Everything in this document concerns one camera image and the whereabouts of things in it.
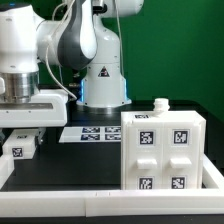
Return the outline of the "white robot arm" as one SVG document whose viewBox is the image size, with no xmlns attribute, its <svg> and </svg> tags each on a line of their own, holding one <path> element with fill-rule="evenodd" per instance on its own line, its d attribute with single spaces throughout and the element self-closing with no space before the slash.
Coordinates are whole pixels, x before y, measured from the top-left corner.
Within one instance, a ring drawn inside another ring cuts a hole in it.
<svg viewBox="0 0 224 224">
<path fill-rule="evenodd" d="M 45 20 L 26 3 L 0 4 L 0 129 L 63 126 L 65 87 L 38 88 L 39 67 L 59 65 L 79 71 L 100 49 L 94 20 L 138 13 L 144 0 L 63 0 L 59 21 Z"/>
</svg>

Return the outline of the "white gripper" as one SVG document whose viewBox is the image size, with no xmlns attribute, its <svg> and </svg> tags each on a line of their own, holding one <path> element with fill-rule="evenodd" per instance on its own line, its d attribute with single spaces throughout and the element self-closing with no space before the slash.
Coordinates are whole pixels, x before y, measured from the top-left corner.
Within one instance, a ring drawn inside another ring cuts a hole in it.
<svg viewBox="0 0 224 224">
<path fill-rule="evenodd" d="M 32 128 L 37 131 L 41 145 L 45 127 L 64 126 L 67 123 L 68 94 L 61 89 L 41 90 L 28 103 L 0 103 L 0 128 Z"/>
</svg>

